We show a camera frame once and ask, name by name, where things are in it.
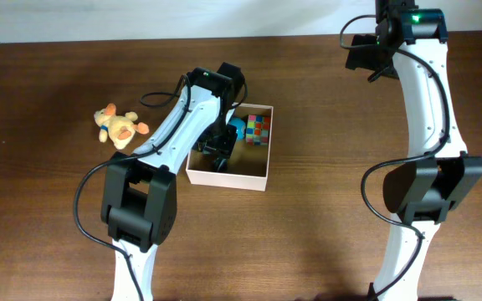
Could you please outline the yellow plush duck toy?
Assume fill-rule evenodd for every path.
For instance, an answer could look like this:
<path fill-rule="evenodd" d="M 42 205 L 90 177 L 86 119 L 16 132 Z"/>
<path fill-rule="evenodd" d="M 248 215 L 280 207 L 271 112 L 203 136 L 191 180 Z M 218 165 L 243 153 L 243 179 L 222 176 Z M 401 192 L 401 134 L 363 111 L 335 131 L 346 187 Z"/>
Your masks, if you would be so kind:
<path fill-rule="evenodd" d="M 117 150 L 125 149 L 135 134 L 146 135 L 150 132 L 149 126 L 143 122 L 136 122 L 137 119 L 138 115 L 133 111 L 118 115 L 114 104 L 97 110 L 94 113 L 94 121 L 100 127 L 99 141 L 105 143 L 110 139 Z"/>

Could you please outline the blue toy ball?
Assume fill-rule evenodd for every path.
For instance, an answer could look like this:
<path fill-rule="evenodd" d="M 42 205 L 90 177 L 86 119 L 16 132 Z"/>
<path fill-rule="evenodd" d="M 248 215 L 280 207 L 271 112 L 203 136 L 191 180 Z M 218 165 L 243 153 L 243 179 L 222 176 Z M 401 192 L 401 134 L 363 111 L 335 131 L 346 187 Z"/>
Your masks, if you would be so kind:
<path fill-rule="evenodd" d="M 243 140 L 245 137 L 246 123 L 238 117 L 233 117 L 228 124 L 235 127 L 237 140 Z"/>

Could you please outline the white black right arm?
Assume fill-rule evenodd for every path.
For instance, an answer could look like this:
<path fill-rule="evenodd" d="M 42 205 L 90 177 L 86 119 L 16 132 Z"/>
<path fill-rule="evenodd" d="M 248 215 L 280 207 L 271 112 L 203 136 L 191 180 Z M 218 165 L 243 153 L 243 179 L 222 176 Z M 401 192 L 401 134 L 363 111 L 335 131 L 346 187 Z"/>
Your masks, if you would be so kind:
<path fill-rule="evenodd" d="M 454 115 L 447 76 L 449 33 L 444 13 L 421 9 L 413 0 L 376 0 L 373 35 L 341 43 L 348 69 L 372 71 L 369 81 L 397 79 L 408 122 L 408 154 L 370 167 L 361 187 L 379 169 L 391 166 L 382 197 L 390 226 L 380 272 L 370 300 L 416 300 L 430 243 L 482 176 L 482 158 L 470 156 Z"/>

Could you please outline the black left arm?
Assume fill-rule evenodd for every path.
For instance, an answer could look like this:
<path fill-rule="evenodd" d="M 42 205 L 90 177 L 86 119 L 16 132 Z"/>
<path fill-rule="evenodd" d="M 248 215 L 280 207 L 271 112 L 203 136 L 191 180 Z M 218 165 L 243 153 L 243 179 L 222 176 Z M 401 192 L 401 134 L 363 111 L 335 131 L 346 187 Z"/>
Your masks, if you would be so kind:
<path fill-rule="evenodd" d="M 114 300 L 151 300 L 156 251 L 177 215 L 177 173 L 198 150 L 226 161 L 237 138 L 228 121 L 237 98 L 248 95 L 241 69 L 223 63 L 213 72 L 182 76 L 171 113 L 130 156 L 117 152 L 105 173 L 100 217 L 117 248 Z"/>

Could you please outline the colourful puzzle cube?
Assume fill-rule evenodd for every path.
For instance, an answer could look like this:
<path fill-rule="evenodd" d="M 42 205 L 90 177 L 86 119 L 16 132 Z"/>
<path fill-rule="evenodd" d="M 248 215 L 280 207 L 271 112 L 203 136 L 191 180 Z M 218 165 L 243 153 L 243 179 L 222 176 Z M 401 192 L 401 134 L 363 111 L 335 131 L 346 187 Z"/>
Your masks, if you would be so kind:
<path fill-rule="evenodd" d="M 271 118 L 263 115 L 249 115 L 245 131 L 245 141 L 249 145 L 268 145 Z"/>

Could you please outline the black round lid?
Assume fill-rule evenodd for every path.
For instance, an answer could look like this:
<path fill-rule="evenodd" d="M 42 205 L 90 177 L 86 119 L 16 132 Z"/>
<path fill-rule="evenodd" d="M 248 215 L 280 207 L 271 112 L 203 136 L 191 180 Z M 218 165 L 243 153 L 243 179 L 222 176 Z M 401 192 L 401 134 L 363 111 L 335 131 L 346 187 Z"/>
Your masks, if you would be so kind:
<path fill-rule="evenodd" d="M 228 160 L 226 158 L 218 157 L 213 161 L 213 171 L 224 173 L 228 170 Z"/>

